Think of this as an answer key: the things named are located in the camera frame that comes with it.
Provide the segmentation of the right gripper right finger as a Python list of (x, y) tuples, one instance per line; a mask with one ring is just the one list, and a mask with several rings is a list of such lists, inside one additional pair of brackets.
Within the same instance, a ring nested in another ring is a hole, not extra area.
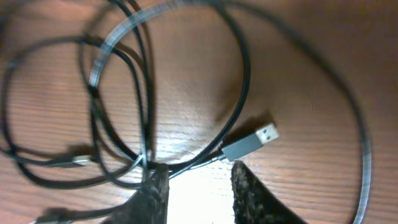
[(304, 224), (305, 221), (259, 180), (242, 161), (231, 169), (236, 224)]

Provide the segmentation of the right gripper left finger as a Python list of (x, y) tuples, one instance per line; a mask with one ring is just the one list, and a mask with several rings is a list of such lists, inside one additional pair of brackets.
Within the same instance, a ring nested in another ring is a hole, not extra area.
[(166, 224), (169, 190), (169, 169), (161, 164), (103, 224)]

